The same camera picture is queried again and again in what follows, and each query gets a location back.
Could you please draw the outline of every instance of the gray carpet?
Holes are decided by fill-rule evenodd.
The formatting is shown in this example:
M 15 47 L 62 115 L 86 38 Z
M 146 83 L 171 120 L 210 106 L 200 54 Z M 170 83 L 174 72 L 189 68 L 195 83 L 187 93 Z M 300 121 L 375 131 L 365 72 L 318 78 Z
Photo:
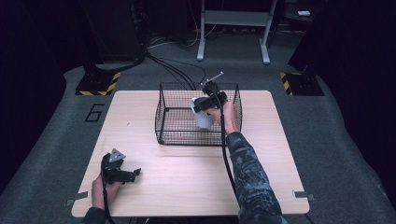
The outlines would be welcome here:
M 149 48 L 156 57 L 201 66 L 206 78 L 220 71 L 219 82 L 236 82 L 241 90 L 268 90 L 273 94 L 291 152 L 310 201 L 308 215 L 315 223 L 396 223 L 396 213 L 344 127 L 340 110 L 325 83 L 323 97 L 288 96 L 280 72 L 293 72 L 287 62 L 301 36 L 277 34 L 269 49 L 271 64 L 263 65 L 259 36 L 219 36 L 207 40 L 205 60 L 196 61 L 198 43 L 186 48 L 166 44 Z M 170 62 L 192 80 L 202 70 Z M 82 68 L 64 74 L 67 88 L 46 130 L 0 198 L 0 223 L 79 223 L 67 199 L 78 193 L 113 94 L 76 96 Z M 120 75 L 115 91 L 158 90 L 160 82 L 175 78 L 146 59 Z M 84 122 L 92 105 L 103 113 L 98 122 Z M 309 223 L 304 215 L 286 216 L 290 223 Z M 115 218 L 135 223 L 135 218 Z

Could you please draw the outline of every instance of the person's hand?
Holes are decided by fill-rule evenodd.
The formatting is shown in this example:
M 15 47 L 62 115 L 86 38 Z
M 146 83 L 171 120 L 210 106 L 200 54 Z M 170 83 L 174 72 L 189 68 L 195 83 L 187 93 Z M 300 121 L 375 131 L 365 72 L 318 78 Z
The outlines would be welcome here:
M 114 182 L 112 185 L 106 184 L 107 201 L 111 204 L 116 198 L 117 191 L 121 186 L 121 182 Z M 105 210 L 105 201 L 103 198 L 102 176 L 99 175 L 92 181 L 92 206 Z
M 221 112 L 219 109 L 209 108 L 205 111 L 208 114 L 211 114 L 215 117 L 215 121 L 218 125 L 221 125 Z M 223 106 L 223 114 L 224 114 L 224 128 L 227 134 L 233 132 L 239 132 L 236 126 L 236 111 L 233 106 L 233 102 L 226 101 Z

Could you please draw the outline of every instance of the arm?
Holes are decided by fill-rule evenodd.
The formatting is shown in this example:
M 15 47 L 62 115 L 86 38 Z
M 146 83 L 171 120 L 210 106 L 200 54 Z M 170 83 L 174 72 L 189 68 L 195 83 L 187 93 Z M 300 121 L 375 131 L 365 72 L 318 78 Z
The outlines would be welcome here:
M 220 124 L 220 111 L 206 110 Z M 236 128 L 233 103 L 223 106 L 227 146 L 233 162 L 233 178 L 239 204 L 239 223 L 288 223 L 282 217 L 279 202 L 271 189 L 268 177 L 254 148 Z
M 121 182 L 114 182 L 112 185 L 106 184 L 107 200 L 111 204 L 116 198 L 117 191 Z M 102 176 L 99 175 L 92 182 L 92 207 L 88 210 L 84 219 L 83 224 L 105 224 L 106 213 L 105 213 L 105 201 L 103 198 L 103 183 Z

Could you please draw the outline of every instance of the black wire basket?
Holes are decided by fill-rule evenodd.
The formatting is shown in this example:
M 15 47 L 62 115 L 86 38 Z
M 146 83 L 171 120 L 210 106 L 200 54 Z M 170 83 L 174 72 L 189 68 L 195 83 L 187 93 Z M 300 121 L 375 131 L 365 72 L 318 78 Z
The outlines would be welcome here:
M 217 83 L 227 100 L 236 110 L 236 125 L 242 128 L 242 104 L 238 85 Z M 221 127 L 216 122 L 210 128 L 196 125 L 191 99 L 207 97 L 197 83 L 163 82 L 160 84 L 160 101 L 155 115 L 155 133 L 162 145 L 221 146 Z

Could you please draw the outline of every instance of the white mug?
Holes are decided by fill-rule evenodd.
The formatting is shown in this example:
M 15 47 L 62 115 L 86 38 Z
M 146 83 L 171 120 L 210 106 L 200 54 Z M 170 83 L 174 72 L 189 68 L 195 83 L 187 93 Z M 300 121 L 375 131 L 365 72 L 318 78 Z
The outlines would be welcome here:
M 194 114 L 195 124 L 200 128 L 208 129 L 215 123 L 215 118 L 213 117 L 213 115 L 206 114 L 205 111 L 200 111 L 198 113 L 195 113 L 194 102 L 196 99 L 199 99 L 199 98 L 194 97 L 191 99 L 191 110 L 192 110 L 192 113 Z

